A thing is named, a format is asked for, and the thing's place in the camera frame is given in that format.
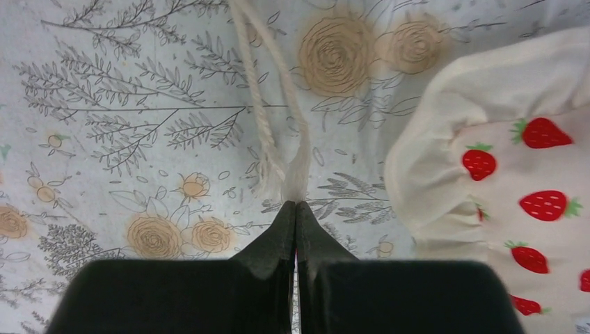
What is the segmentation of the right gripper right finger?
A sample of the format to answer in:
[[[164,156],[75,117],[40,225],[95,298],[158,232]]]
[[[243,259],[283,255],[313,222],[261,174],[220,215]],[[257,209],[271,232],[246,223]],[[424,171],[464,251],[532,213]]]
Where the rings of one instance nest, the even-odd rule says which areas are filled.
[[[300,332],[327,333],[330,284],[326,270],[358,258],[322,228],[305,201],[296,205],[295,244]]]

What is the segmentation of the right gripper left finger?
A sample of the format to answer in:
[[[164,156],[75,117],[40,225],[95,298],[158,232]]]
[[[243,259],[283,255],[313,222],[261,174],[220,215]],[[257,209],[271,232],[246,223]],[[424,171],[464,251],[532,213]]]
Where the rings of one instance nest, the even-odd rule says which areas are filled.
[[[285,202],[272,224],[230,258],[243,271],[233,333],[291,333],[296,203]]]

